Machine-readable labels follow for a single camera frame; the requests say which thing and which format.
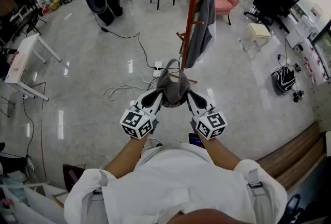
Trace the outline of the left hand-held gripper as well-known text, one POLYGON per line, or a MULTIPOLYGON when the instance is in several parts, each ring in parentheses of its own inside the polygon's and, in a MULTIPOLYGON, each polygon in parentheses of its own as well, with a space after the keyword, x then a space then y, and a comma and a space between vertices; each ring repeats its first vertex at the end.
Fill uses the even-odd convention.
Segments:
POLYGON ((135 103, 125 110, 120 124, 125 134, 141 140, 154 132, 158 121, 156 114, 161 109, 163 92, 151 89, 140 95, 135 103))

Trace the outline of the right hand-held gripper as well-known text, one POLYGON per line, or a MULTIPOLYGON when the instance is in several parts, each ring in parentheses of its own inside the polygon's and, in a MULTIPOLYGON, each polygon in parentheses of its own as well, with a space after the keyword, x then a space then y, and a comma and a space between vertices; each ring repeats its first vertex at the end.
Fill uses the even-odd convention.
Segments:
POLYGON ((193 115, 191 125, 195 133, 210 140, 224 132, 228 122, 222 111, 219 111, 212 100, 199 92, 187 93, 187 105, 193 115))

